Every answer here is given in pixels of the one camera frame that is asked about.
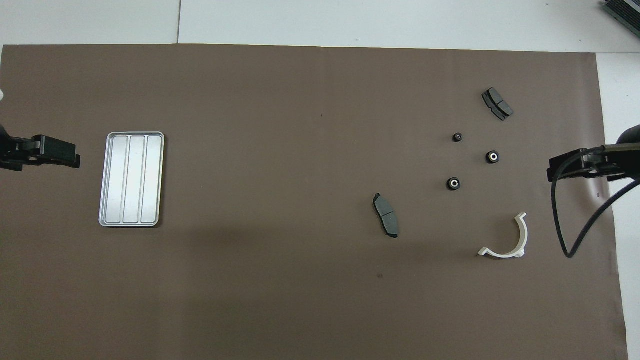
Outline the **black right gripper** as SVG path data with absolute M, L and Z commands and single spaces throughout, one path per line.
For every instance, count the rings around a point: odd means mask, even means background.
M 612 161 L 619 174 L 607 177 L 608 182 L 622 179 L 640 180 L 640 126 L 633 126 L 618 137 L 615 145 L 603 148 L 579 148 L 549 159 L 546 170 L 548 182 L 584 178 L 594 179 L 606 176 L 606 167 Z

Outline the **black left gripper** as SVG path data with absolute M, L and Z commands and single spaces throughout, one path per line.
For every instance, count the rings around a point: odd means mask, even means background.
M 23 145 L 33 141 L 33 148 L 29 152 L 23 150 Z M 72 169 L 81 167 L 81 157 L 77 153 L 76 144 L 62 141 L 55 137 L 42 134 L 30 138 L 13 137 L 0 126 L 0 168 L 21 172 L 24 166 L 66 166 Z

